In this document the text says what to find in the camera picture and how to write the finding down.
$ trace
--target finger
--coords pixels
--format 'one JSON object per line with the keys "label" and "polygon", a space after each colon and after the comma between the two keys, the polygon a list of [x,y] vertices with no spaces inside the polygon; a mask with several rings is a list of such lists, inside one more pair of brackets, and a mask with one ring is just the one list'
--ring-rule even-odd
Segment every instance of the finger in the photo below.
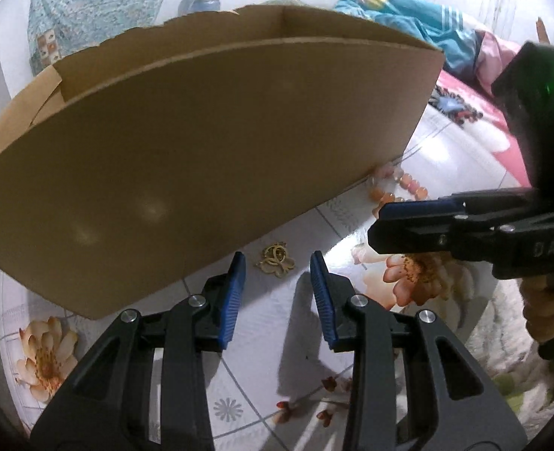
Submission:
{"label": "finger", "polygon": [[521,282],[521,293],[540,292],[546,288],[546,276],[524,278]]}
{"label": "finger", "polygon": [[554,315],[554,291],[528,292],[524,298],[526,307],[530,308],[530,314],[539,317]]}
{"label": "finger", "polygon": [[525,328],[539,344],[550,341],[554,339],[554,315],[532,318],[527,321]]}

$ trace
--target pink fabric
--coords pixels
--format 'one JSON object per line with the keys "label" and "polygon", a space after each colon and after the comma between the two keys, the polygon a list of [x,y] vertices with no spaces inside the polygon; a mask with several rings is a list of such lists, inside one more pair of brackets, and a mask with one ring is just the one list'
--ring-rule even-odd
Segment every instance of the pink fabric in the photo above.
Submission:
{"label": "pink fabric", "polygon": [[483,89],[492,95],[492,84],[500,76],[521,46],[505,41],[492,32],[477,30],[483,36],[480,53],[475,62],[475,75]]}
{"label": "pink fabric", "polygon": [[[462,81],[457,80],[454,76],[448,74],[446,71],[442,71],[437,79],[438,86],[446,88],[452,93],[456,93],[463,97],[465,102],[484,114],[484,117],[475,122],[474,125],[482,127],[483,134],[470,133],[478,142],[484,145],[486,149],[493,155],[493,157],[502,164],[505,169],[510,172],[520,183],[521,186],[530,186],[528,175],[525,171],[524,158],[521,155],[517,140],[510,134],[507,126],[507,121],[503,113],[481,96],[478,92],[471,87],[464,84]],[[486,128],[495,126],[502,131],[509,142],[508,148],[504,151],[492,151],[489,149],[486,141],[482,141],[481,135],[486,136],[488,131]]]}

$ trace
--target cardboard box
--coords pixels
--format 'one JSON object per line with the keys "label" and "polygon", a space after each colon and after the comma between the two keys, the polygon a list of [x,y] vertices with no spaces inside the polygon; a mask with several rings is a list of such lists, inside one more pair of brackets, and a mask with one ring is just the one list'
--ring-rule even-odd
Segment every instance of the cardboard box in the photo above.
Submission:
{"label": "cardboard box", "polygon": [[133,29],[0,116],[0,268],[100,318],[404,151],[444,57],[373,22],[249,6]]}

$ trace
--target pink bedsheet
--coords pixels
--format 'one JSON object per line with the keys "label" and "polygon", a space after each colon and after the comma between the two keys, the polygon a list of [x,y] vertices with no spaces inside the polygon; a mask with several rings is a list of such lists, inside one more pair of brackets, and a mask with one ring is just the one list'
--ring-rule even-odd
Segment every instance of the pink bedsheet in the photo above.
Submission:
{"label": "pink bedsheet", "polygon": [[[478,92],[446,71],[442,71],[438,77],[436,90],[438,88],[440,96],[444,96],[445,99],[457,99],[469,106],[466,109],[474,109],[471,113],[458,112],[446,115],[482,144],[521,186],[530,186],[519,145],[509,133],[503,113]],[[443,112],[446,111],[445,107],[434,106]]]}
{"label": "pink bedsheet", "polygon": [[475,62],[475,76],[485,92],[492,95],[493,82],[517,55],[521,46],[486,30],[477,32],[482,35],[483,40]]}

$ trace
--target bead necklace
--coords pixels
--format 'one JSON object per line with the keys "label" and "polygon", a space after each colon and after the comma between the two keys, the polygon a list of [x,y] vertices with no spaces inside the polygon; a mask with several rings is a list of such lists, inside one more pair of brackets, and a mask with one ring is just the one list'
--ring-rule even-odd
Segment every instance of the bead necklace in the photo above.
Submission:
{"label": "bead necklace", "polygon": [[377,203],[377,208],[373,209],[373,215],[378,217],[378,212],[386,203],[404,202],[404,198],[395,196],[392,192],[387,192],[382,187],[387,180],[393,179],[400,187],[407,190],[408,193],[415,197],[415,200],[428,200],[427,188],[421,186],[417,180],[405,173],[400,166],[394,166],[392,163],[387,163],[369,176],[367,185],[369,187],[369,198]]}

